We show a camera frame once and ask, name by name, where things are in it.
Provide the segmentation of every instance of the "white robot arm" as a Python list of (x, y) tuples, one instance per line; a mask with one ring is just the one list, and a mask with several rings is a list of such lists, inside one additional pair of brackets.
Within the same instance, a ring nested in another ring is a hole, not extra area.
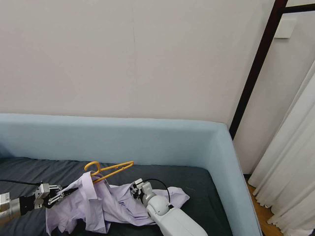
[(205, 230), (181, 209), (173, 207), (164, 196), (153, 193), (149, 182), (138, 179), (130, 193), (146, 207), (149, 217), (164, 236), (208, 236)]

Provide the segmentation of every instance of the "light switch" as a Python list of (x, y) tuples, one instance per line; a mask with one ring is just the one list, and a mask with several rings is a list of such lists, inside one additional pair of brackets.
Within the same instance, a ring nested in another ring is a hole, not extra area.
[(296, 25), (295, 18), (281, 19), (278, 25), (275, 38), (290, 38)]

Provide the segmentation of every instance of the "wire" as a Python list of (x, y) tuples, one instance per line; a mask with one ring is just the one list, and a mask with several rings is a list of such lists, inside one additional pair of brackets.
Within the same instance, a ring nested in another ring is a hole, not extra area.
[(142, 181), (142, 182), (140, 182), (140, 183), (143, 183), (143, 182), (146, 182), (146, 181), (150, 181), (150, 180), (155, 180), (155, 181), (158, 181), (158, 182), (160, 182), (161, 184), (163, 184), (163, 185), (164, 185), (164, 187), (165, 187), (165, 189), (166, 189), (166, 191), (167, 191), (167, 194), (168, 194), (168, 201), (171, 203), (171, 197), (170, 197), (170, 195), (169, 195), (168, 188), (166, 187), (166, 184), (165, 184), (165, 183), (163, 183), (161, 180), (156, 179), (156, 178), (148, 178), (148, 179), (146, 179), (146, 180), (144, 180), (144, 181)]
[(11, 182), (11, 183), (20, 183), (20, 184), (27, 184), (27, 185), (36, 185), (39, 186), (42, 183), (28, 183), (28, 182), (22, 182), (22, 181), (17, 181), (17, 180), (10, 180), (10, 179), (0, 179), (2, 182)]

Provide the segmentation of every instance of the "mattress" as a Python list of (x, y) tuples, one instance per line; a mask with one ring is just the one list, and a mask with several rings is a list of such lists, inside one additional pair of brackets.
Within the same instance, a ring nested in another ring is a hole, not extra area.
[[(13, 179), (27, 182), (48, 182), (67, 185), (84, 173), (87, 161), (46, 160), (26, 157), (0, 158), (0, 179)], [(102, 167), (112, 164), (102, 163)], [(190, 199), (182, 210), (205, 229), (209, 236), (231, 236), (231, 228), (225, 215), (222, 203), (209, 172), (199, 167), (134, 165), (117, 175), (108, 178), (113, 185), (133, 182), (139, 178), (157, 178), (167, 186), (182, 188)], [(151, 182), (153, 188), (163, 189), (160, 183)], [(0, 182), (0, 193), (10, 192), (11, 199), (22, 195), (29, 196), (34, 186)], [(84, 230), (83, 221), (71, 235), (101, 235)], [(45, 209), (36, 209), (20, 218), (14, 219), (0, 228), (0, 235), (46, 236)], [(53, 235), (61, 234), (58, 229)], [(108, 235), (111, 236), (161, 236), (158, 226), (136, 227), (131, 224), (113, 223)]]

